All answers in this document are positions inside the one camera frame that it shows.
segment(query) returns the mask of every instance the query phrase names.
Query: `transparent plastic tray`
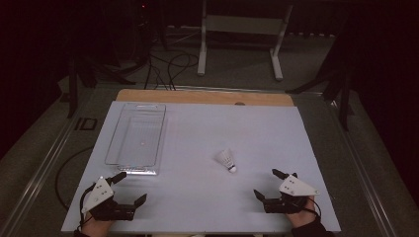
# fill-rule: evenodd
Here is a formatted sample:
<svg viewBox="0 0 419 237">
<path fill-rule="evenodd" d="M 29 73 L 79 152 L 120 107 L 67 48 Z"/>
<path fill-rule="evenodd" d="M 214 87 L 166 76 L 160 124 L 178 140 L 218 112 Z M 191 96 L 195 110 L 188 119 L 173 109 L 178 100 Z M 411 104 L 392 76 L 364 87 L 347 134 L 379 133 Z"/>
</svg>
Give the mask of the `transparent plastic tray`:
<svg viewBox="0 0 419 237">
<path fill-rule="evenodd" d="M 157 175 L 163 141 L 165 105 L 126 103 L 106 164 L 134 175 Z"/>
</svg>

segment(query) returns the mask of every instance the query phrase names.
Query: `robotic hand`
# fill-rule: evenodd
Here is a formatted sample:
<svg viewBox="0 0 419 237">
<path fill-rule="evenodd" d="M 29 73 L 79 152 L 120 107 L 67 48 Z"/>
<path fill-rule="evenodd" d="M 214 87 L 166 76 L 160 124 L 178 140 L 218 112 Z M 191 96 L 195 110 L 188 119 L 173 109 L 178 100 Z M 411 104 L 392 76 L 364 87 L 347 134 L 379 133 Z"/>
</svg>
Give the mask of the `robotic hand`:
<svg viewBox="0 0 419 237">
<path fill-rule="evenodd" d="M 135 210 L 142 206 L 147 195 L 138 198 L 133 204 L 118 204 L 114 201 L 114 191 L 111 183 L 116 184 L 126 177 L 126 172 L 121 172 L 112 178 L 101 177 L 96 184 L 87 189 L 80 199 L 81 223 L 84 223 L 83 214 L 90 211 L 96 220 L 132 220 Z M 84 197 L 92 192 L 83 206 Z"/>
<path fill-rule="evenodd" d="M 262 202 L 266 213 L 298 213 L 304 209 L 308 196 L 319 195 L 318 190 L 299 180 L 296 173 L 289 175 L 276 169 L 273 169 L 272 173 L 284 180 L 280 185 L 280 198 L 266 199 L 265 196 L 254 190 L 256 198 Z"/>
</svg>

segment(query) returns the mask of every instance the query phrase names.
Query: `metal frame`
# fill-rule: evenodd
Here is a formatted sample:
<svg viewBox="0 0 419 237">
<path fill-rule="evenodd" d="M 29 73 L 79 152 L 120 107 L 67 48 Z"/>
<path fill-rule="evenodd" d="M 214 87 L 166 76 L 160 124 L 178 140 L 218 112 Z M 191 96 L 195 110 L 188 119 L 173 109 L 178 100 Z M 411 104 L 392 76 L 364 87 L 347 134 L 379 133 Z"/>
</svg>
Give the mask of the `metal frame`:
<svg viewBox="0 0 419 237">
<path fill-rule="evenodd" d="M 203 18 L 201 26 L 201 49 L 198 63 L 198 75 L 206 74 L 207 65 L 207 31 L 247 33 L 278 36 L 277 43 L 271 48 L 270 55 L 274 68 L 275 79 L 282 81 L 284 76 L 281 70 L 278 52 L 283 43 L 293 6 L 289 5 L 281 19 L 244 18 L 231 16 L 217 16 L 207 14 L 207 0 L 203 0 Z"/>
</svg>

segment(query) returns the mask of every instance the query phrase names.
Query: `white table surface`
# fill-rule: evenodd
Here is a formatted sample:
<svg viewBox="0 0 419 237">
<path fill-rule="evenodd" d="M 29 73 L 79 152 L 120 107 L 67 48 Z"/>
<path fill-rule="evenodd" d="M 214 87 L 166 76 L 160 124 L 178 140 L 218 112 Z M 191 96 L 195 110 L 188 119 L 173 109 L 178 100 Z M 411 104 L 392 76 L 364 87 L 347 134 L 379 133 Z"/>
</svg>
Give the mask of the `white table surface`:
<svg viewBox="0 0 419 237">
<path fill-rule="evenodd" d="M 82 193 L 100 176 L 112 177 L 105 164 L 112 134 L 123 105 L 113 102 L 67 213 L 62 231 L 80 221 Z M 296 172 L 317 188 L 322 223 L 340 226 L 296 107 L 166 105 L 166 129 L 158 176 L 128 176 L 112 189 L 118 203 L 132 204 L 143 194 L 146 203 L 133 221 L 117 221 L 111 231 L 122 233 L 286 233 L 283 214 L 265 213 L 253 193 L 278 198 L 282 180 L 272 169 Z M 230 148 L 237 172 L 229 173 L 213 157 Z"/>
</svg>

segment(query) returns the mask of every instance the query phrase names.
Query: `shuttlecock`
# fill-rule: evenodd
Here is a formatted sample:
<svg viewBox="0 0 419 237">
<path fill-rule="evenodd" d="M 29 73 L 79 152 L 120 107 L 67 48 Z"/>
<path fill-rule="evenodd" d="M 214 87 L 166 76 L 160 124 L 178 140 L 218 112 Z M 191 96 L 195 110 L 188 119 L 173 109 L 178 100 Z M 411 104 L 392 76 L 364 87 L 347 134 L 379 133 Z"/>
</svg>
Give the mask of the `shuttlecock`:
<svg viewBox="0 0 419 237">
<path fill-rule="evenodd" d="M 230 173 L 234 173 L 237 171 L 237 168 L 234 165 L 233 156 L 231 155 L 230 149 L 225 149 L 219 152 L 215 156 L 215 160 L 227 168 Z"/>
</svg>

